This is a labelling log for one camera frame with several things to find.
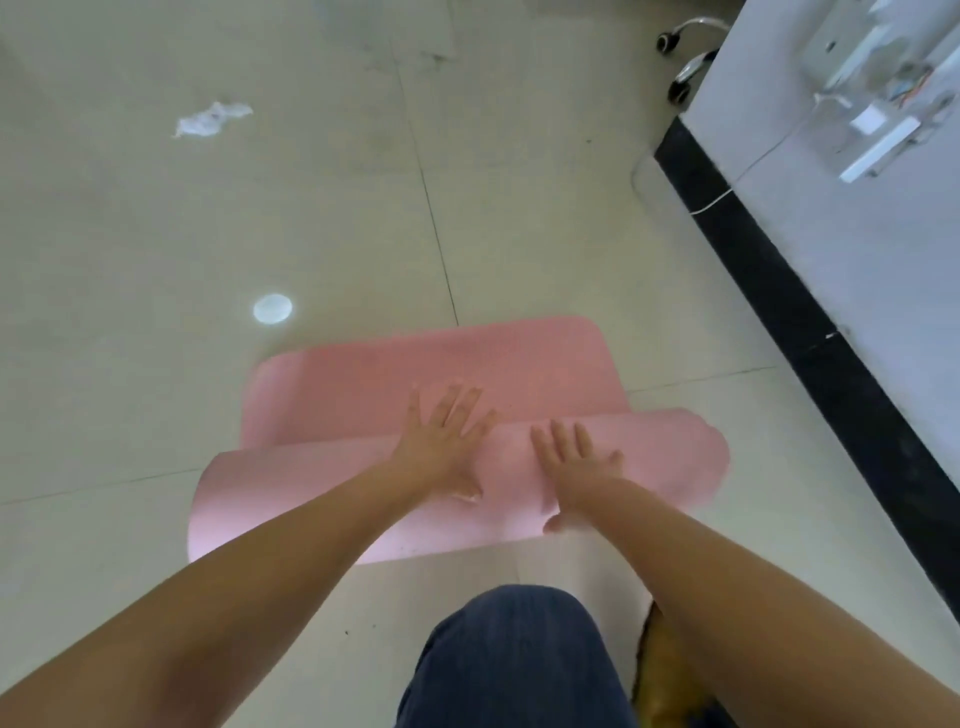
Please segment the hand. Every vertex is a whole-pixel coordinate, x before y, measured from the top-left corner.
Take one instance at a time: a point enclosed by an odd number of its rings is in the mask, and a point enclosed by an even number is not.
[[[537,459],[553,483],[560,503],[560,513],[546,522],[544,533],[585,524],[586,520],[579,511],[584,490],[599,478],[623,474],[623,453],[614,450],[610,455],[599,456],[587,428],[580,423],[573,426],[572,439],[566,426],[557,420],[550,421],[550,433],[552,437],[548,438],[539,427],[530,430]]]
[[[497,413],[490,410],[463,432],[483,390],[471,387],[458,404],[462,391],[462,384],[451,385],[426,424],[420,420],[420,390],[410,392],[406,424],[391,463],[426,496],[477,500],[483,495],[473,474],[473,455],[496,425]]]

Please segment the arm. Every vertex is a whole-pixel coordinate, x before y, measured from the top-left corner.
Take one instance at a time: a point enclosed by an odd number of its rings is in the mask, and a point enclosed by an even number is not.
[[[494,424],[453,386],[430,422],[411,395],[393,457],[211,551],[0,696],[0,725],[223,723],[347,569],[428,497],[479,492],[470,461]]]
[[[798,579],[620,477],[587,431],[534,430],[563,519],[630,562],[743,726],[954,726],[960,696]]]

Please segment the caster wheel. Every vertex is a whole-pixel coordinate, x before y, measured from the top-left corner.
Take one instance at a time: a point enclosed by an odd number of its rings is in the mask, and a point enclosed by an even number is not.
[[[690,83],[687,81],[673,82],[670,89],[666,92],[666,100],[676,107],[681,107],[686,103],[690,95]]]
[[[680,42],[680,36],[675,33],[661,33],[657,36],[657,52],[661,56],[669,56],[677,43]]]

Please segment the forearm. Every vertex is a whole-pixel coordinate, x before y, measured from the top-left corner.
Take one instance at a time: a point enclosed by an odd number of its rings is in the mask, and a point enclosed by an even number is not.
[[[580,508],[745,726],[955,725],[960,698],[785,571],[616,478]]]
[[[145,716],[187,726],[223,721],[347,569],[422,494],[417,483],[380,466],[263,523],[0,697],[0,723],[112,728],[142,725]]]

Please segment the dark blue pants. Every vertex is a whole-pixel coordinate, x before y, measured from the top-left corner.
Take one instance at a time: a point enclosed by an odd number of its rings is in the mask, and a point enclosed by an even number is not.
[[[596,624],[576,598],[506,586],[442,621],[397,728],[636,728]]]

